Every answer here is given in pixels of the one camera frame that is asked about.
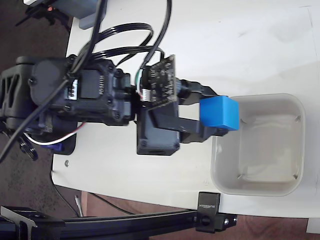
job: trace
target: black wire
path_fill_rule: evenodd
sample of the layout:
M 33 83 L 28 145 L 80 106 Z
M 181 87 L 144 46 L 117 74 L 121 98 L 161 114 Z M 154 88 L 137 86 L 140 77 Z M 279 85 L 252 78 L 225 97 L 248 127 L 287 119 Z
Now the black wire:
M 72 74 L 78 73 L 87 64 L 87 61 L 89 60 L 91 53 L 94 50 L 99 36 L 100 25 L 103 18 L 105 7 L 106 0 L 99 0 L 96 6 L 96 15 L 89 45 L 87 46 L 85 53 L 81 56 L 79 55 L 74 61 L 70 70 Z
M 125 46 L 125 47 L 113 48 L 106 51 L 93 53 L 89 62 L 96 63 L 96 62 L 106 60 L 107 58 L 123 55 L 123 54 L 135 55 L 138 53 L 145 53 L 145 52 L 149 52 L 152 48 L 153 46 Z M 161 57 L 163 58 L 164 51 L 159 47 L 156 50 L 161 52 Z
M 1 155 L 0 155 L 0 164 L 5 160 L 6 156 L 8 155 L 10 149 L 15 144 L 16 140 L 20 137 L 21 134 L 26 130 L 26 128 L 36 120 L 39 115 L 46 110 L 46 108 L 51 104 L 52 101 L 56 98 L 56 96 L 66 87 L 68 84 L 68 80 L 64 80 L 60 86 L 57 87 L 38 107 L 34 110 L 17 128 L 17 130 L 12 134 L 11 138 L 5 145 Z
M 80 214 L 70 205 L 70 203 L 64 198 L 64 196 L 62 196 L 62 194 L 59 192 L 59 190 L 57 189 L 54 181 L 52 180 L 52 172 L 53 172 L 53 167 L 54 167 L 54 160 L 52 159 L 52 162 L 51 162 L 51 172 L 49 174 L 49 178 L 50 178 L 50 181 L 52 183 L 52 186 L 54 188 L 54 190 L 56 191 L 56 193 L 59 195 L 59 197 L 64 201 L 64 203 L 72 210 L 72 212 L 78 217 L 80 218 Z
M 89 192 L 91 195 L 95 196 L 96 198 L 100 199 L 101 201 L 105 202 L 106 204 L 109 204 L 111 207 L 115 208 L 115 209 L 118 209 L 119 211 L 125 213 L 125 214 L 129 214 L 129 215 L 135 215 L 134 213 L 130 212 L 130 211 L 127 211 L 127 210 L 124 210 L 114 204 L 112 204 L 111 202 L 109 202 L 108 200 L 105 200 L 104 198 L 100 197 L 99 195 L 95 194 L 95 193 L 92 193 L 92 192 Z
M 100 41 L 102 41 L 112 35 L 127 32 L 127 31 L 134 31 L 134 30 L 149 30 L 150 31 L 149 35 L 145 38 L 145 40 L 139 46 L 147 45 L 148 42 L 151 40 L 151 38 L 154 35 L 154 31 L 153 31 L 152 27 L 147 23 L 141 23 L 141 22 L 126 23 L 126 24 L 121 24 L 121 25 L 110 27 L 109 29 L 107 29 L 103 32 L 100 32 L 96 43 L 98 43 L 98 42 L 100 42 Z M 79 58 L 81 58 L 82 55 L 87 51 L 88 45 L 89 45 L 89 43 L 87 43 L 81 49 L 81 51 L 79 52 Z M 136 53 L 132 53 L 132 54 L 125 56 L 122 60 L 119 61 L 119 63 L 117 64 L 117 67 L 120 64 L 122 64 L 123 62 L 132 58 L 134 55 L 136 55 Z
M 153 48 L 148 52 L 148 54 L 145 56 L 141 66 L 139 69 L 143 69 L 146 64 L 150 61 L 150 59 L 152 58 L 152 56 L 155 54 L 157 48 L 159 47 L 162 39 L 164 38 L 166 31 L 168 29 L 169 26 L 169 22 L 170 22 L 170 18 L 171 18 L 171 11 L 172 11 L 172 0 L 167 0 L 166 1 L 166 13 L 165 13 L 165 18 L 164 18 L 164 22 L 162 25 L 162 29 L 159 33 L 158 38 L 156 39 L 156 41 L 154 42 Z

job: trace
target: gray object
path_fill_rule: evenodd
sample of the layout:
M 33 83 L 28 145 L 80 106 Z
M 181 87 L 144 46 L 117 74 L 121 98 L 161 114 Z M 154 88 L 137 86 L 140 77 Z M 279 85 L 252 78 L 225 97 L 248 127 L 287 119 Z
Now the gray object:
M 31 6 L 36 6 L 45 0 L 37 0 Z M 58 0 L 52 6 L 72 17 L 79 19 L 79 28 L 85 30 L 94 26 L 98 0 Z M 107 5 L 102 19 L 106 16 Z

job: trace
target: white plastic bowl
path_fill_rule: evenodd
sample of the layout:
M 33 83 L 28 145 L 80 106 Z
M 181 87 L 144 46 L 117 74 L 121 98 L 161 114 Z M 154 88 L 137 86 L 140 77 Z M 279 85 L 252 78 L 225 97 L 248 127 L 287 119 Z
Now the white plastic bowl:
M 300 183 L 305 110 L 293 95 L 237 96 L 240 129 L 213 138 L 211 178 L 225 194 L 285 196 Z

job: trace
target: white table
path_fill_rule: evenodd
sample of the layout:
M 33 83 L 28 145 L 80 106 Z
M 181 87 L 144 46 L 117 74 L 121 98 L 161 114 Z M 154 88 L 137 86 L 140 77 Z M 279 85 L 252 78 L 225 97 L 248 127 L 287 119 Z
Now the white table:
M 101 29 L 146 22 L 158 33 L 165 9 L 165 0 L 109 0 Z M 146 35 L 118 34 L 99 43 L 95 51 L 137 46 Z M 90 36 L 91 29 L 79 29 L 74 20 L 67 56 L 77 54 Z M 299 187 L 284 197 L 222 194 L 219 211 L 320 218 L 320 1 L 173 0 L 170 26 L 160 47 L 167 55 L 176 54 L 179 78 L 231 97 L 289 93 L 305 107 L 305 166 Z M 134 75 L 142 59 L 141 54 L 135 56 L 121 68 Z M 197 105 L 183 106 L 180 113 L 199 117 Z M 197 209 L 199 191 L 219 192 L 210 176 L 211 154 L 212 138 L 182 144 L 173 156 L 140 156 L 135 124 L 91 123 L 78 133 L 73 154 L 54 156 L 53 181 L 122 199 Z

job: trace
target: blue cube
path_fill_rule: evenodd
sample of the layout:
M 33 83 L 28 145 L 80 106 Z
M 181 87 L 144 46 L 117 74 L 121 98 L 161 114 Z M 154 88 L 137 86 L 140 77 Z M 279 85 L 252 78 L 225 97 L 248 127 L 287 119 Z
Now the blue cube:
M 200 121 L 206 127 L 239 130 L 239 103 L 227 96 L 201 99 Z

